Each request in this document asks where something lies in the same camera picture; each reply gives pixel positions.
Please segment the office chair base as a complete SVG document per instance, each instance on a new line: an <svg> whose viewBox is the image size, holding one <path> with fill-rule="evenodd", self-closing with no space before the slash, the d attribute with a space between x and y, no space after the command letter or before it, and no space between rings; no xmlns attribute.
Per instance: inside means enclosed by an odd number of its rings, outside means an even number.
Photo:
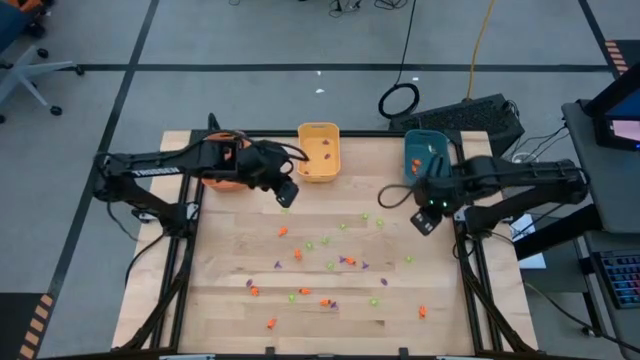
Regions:
<svg viewBox="0 0 640 360"><path fill-rule="evenodd" d="M19 7L0 0L0 55L33 23L35 17ZM84 69L73 61L34 63L38 56L46 59L49 52L45 48L31 45L17 60L6 62L0 58L0 71L5 71L0 76L0 105L19 86L24 86L42 106L49 109L53 116L61 116L61 107L49 104L37 89L33 78L53 73L59 70L73 70L78 76L85 74Z"/></svg>

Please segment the teal plastic bin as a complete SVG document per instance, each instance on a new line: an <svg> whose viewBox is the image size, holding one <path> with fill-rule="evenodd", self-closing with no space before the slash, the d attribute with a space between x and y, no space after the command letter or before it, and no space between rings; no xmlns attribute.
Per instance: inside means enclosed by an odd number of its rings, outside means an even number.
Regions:
<svg viewBox="0 0 640 360"><path fill-rule="evenodd" d="M410 130L404 137L404 183L413 185L423 176L447 178L451 176L451 162L448 138L437 131ZM422 164L414 166L412 160L419 159ZM418 175L412 173L412 167L418 168Z"/></svg>

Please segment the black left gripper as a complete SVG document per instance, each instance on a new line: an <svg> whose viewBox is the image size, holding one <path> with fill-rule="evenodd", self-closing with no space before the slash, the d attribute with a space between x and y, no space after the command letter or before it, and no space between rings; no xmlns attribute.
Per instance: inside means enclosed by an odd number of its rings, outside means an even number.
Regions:
<svg viewBox="0 0 640 360"><path fill-rule="evenodd" d="M282 146L275 143L255 143L240 149L235 159L234 182L251 189L272 191L282 208L292 205L299 188L291 176L282 171L285 165L292 164L291 156Z"/></svg>

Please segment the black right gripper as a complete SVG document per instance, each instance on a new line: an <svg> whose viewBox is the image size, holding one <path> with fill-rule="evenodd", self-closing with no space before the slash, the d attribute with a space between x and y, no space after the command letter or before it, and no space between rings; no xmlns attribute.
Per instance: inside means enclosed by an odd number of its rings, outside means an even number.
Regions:
<svg viewBox="0 0 640 360"><path fill-rule="evenodd" d="M432 157L425 172L411 185L418 211L410 218L424 236L430 235L444 217L453 217L464 205L460 193L460 177L442 155Z"/></svg>

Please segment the white paper sheet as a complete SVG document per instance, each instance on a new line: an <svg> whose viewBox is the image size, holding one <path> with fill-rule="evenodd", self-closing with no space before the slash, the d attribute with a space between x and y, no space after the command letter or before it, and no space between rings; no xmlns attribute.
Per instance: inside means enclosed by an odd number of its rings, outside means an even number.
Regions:
<svg viewBox="0 0 640 360"><path fill-rule="evenodd" d="M530 214L524 214L509 225L514 243L536 231L533 221L534 219ZM519 267L521 270L541 270L546 268L546 262L544 256L539 253L520 260Z"/></svg>

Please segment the orange office chair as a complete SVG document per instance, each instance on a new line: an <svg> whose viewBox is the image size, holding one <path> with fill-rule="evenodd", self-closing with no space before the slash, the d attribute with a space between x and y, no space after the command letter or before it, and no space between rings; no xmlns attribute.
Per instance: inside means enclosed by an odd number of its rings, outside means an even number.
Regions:
<svg viewBox="0 0 640 360"><path fill-rule="evenodd" d="M19 9L27 15L27 23L23 33L41 39L46 35L46 28L41 19L47 14L55 0L4 0L9 5Z"/></svg>

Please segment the black desk beam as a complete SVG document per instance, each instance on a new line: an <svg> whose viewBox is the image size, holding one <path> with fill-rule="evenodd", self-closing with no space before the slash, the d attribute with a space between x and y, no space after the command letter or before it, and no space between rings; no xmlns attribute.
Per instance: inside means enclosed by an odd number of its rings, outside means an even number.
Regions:
<svg viewBox="0 0 640 360"><path fill-rule="evenodd" d="M594 204L587 205L542 229L524 236L515 245L518 260L542 253L552 247L602 229L602 221Z"/></svg>

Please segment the black monitor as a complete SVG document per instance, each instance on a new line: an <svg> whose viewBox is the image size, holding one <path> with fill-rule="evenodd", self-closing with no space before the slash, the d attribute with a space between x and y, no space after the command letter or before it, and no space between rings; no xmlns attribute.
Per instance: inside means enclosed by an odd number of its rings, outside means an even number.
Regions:
<svg viewBox="0 0 640 360"><path fill-rule="evenodd" d="M601 147L640 151L640 63L582 106Z"/></svg>

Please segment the black computer case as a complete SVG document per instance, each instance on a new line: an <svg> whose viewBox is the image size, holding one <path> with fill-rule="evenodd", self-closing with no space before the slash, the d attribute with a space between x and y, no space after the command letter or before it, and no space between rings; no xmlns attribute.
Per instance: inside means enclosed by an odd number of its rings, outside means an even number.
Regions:
<svg viewBox="0 0 640 360"><path fill-rule="evenodd" d="M502 94L406 115L391 120L389 129L486 132L494 155L503 155L524 134L516 104Z"/></svg>

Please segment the backlit keyboard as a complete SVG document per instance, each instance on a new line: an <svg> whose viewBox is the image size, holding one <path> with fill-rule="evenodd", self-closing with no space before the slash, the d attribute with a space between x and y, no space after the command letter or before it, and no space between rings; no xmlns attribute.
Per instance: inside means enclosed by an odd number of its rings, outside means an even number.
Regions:
<svg viewBox="0 0 640 360"><path fill-rule="evenodd" d="M640 250L598 252L597 265L615 307L640 308Z"/></svg>

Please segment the grey keyboard shelf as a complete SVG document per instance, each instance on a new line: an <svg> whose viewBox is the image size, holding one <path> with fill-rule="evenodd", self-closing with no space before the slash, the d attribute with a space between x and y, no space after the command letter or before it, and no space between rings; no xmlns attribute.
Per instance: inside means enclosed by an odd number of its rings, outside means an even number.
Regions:
<svg viewBox="0 0 640 360"><path fill-rule="evenodd" d="M584 239L587 252L587 256L580 260L582 271L586 275L593 275L598 284L614 337L634 347L634 350L631 350L620 345L621 354L626 360L640 360L640 308L616 308L604 286L604 280L597 265L598 252L640 250L640 234L588 231L581 237Z"/></svg>

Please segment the grey desk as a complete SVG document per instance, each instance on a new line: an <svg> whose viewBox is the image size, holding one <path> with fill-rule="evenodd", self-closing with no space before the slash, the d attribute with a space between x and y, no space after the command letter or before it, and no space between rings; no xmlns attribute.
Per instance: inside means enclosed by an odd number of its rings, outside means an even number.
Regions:
<svg viewBox="0 0 640 360"><path fill-rule="evenodd" d="M592 118L579 103L561 107L581 167L590 176L590 195L603 228L640 233L640 152L601 147Z"/></svg>

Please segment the yellow plastic bin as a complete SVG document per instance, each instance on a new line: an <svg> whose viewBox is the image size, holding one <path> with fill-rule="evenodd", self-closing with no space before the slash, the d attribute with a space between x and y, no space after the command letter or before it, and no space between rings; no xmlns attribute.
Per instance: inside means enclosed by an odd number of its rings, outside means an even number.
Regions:
<svg viewBox="0 0 640 360"><path fill-rule="evenodd" d="M307 182L323 183L332 181L341 170L340 129L334 123L310 122L298 127L299 147L306 153L309 160L300 162L298 174Z"/></svg>

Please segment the orange plastic bin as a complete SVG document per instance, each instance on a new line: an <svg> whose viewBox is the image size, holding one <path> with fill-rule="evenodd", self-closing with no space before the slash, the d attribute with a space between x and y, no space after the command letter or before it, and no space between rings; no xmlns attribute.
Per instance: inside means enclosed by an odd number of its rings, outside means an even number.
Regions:
<svg viewBox="0 0 640 360"><path fill-rule="evenodd" d="M220 132L220 133L211 134L207 136L206 139L207 140L221 140L221 139L227 140L227 139L231 139L232 137L233 135L229 132ZM237 192L237 191L243 191L247 189L247 186L245 184L230 182L230 181L202 178L201 182L203 185L217 192Z"/></svg>

